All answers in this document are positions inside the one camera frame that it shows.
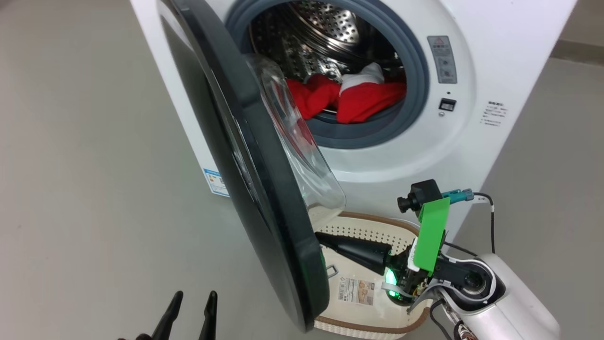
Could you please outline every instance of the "white laundry basket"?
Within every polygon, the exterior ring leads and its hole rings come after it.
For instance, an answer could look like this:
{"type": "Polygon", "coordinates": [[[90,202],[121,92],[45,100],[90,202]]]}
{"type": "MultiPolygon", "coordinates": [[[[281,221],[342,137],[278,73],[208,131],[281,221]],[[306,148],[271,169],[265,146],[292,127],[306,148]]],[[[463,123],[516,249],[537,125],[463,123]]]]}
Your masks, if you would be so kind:
{"type": "MultiPolygon", "coordinates": [[[[389,243],[393,254],[405,250],[418,233],[406,222],[349,212],[340,214],[319,231],[389,243]]],[[[354,338],[391,340],[418,328],[428,317],[431,300],[422,302],[407,315],[407,307],[390,301],[387,292],[381,289],[385,275],[325,247],[323,255],[326,265],[334,265],[338,274],[329,279],[329,306],[317,317],[315,328],[354,338]]]]}

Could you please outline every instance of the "red garment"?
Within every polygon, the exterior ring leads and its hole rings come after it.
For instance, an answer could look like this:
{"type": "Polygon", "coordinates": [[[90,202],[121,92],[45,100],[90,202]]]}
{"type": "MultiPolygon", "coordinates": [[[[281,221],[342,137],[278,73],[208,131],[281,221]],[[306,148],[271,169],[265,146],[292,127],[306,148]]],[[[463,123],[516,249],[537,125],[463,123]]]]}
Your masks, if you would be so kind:
{"type": "Polygon", "coordinates": [[[311,119],[328,106],[338,107],[340,85],[323,74],[313,74],[306,84],[286,81],[302,118],[311,119]]]}
{"type": "Polygon", "coordinates": [[[314,74],[306,84],[286,79],[302,118],[311,119],[327,107],[337,108],[339,123],[360,123],[394,105],[406,94],[404,83],[362,83],[339,96],[340,84],[323,74],[314,74]]]}
{"type": "Polygon", "coordinates": [[[339,99],[338,123],[360,123],[398,102],[407,92],[404,83],[362,83],[342,92],[339,99]]]}

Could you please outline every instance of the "label sticker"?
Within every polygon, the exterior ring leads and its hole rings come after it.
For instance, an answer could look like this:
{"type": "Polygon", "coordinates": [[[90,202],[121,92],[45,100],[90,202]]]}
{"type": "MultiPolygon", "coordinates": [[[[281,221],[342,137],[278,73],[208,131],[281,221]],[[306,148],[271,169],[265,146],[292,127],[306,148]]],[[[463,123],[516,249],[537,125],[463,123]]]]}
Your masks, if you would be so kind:
{"type": "Polygon", "coordinates": [[[457,69],[455,68],[455,59],[453,58],[453,49],[448,36],[429,36],[428,43],[434,56],[436,64],[436,73],[439,76],[439,83],[456,84],[457,69]]]}
{"type": "Polygon", "coordinates": [[[484,108],[480,123],[498,128],[507,116],[507,108],[503,103],[488,102],[484,108]]]}
{"type": "Polygon", "coordinates": [[[338,300],[373,306],[375,283],[365,280],[339,279],[338,300]]]}
{"type": "Polygon", "coordinates": [[[490,203],[490,202],[486,197],[474,196],[474,199],[472,200],[472,204],[478,204],[478,203],[490,203]]]}
{"type": "Polygon", "coordinates": [[[227,191],[227,187],[225,186],[225,182],[222,181],[222,176],[217,171],[209,170],[204,168],[205,178],[208,180],[208,184],[210,185],[210,190],[213,193],[230,197],[227,191]]]}

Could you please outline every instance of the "blue connector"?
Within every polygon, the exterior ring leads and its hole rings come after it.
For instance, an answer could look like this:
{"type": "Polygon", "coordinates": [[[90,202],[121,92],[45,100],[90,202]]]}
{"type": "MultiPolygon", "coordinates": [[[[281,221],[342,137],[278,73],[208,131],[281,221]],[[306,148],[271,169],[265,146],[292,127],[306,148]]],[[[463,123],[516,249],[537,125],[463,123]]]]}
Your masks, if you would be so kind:
{"type": "Polygon", "coordinates": [[[474,193],[472,192],[472,189],[465,189],[465,190],[457,189],[457,190],[453,190],[453,191],[443,192],[442,195],[443,195],[443,198],[450,197],[451,204],[457,203],[457,202],[462,202],[462,201],[471,201],[474,199],[474,193]]]}

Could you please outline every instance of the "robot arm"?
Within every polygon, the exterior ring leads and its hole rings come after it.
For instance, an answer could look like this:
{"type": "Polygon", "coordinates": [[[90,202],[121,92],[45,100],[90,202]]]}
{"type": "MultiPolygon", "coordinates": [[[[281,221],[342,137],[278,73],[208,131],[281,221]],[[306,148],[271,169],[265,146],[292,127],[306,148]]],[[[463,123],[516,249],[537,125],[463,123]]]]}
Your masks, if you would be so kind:
{"type": "Polygon", "coordinates": [[[394,280],[382,288],[395,292],[391,301],[409,306],[409,313],[423,300],[442,300],[451,321],[462,325],[455,329],[456,339],[559,339],[554,317],[497,255],[461,260],[442,252],[449,205],[472,199],[470,190],[441,194],[434,180],[413,184],[398,204],[402,212],[415,211],[422,226],[413,244],[397,255],[390,255],[391,248],[383,243],[315,235],[323,245],[377,273],[390,269],[394,280]]]}
{"type": "Polygon", "coordinates": [[[479,340],[555,340],[560,326],[535,294],[495,254],[481,255],[501,286],[497,299],[476,310],[466,310],[446,289],[437,294],[445,300],[447,313],[456,315],[479,340]]]}

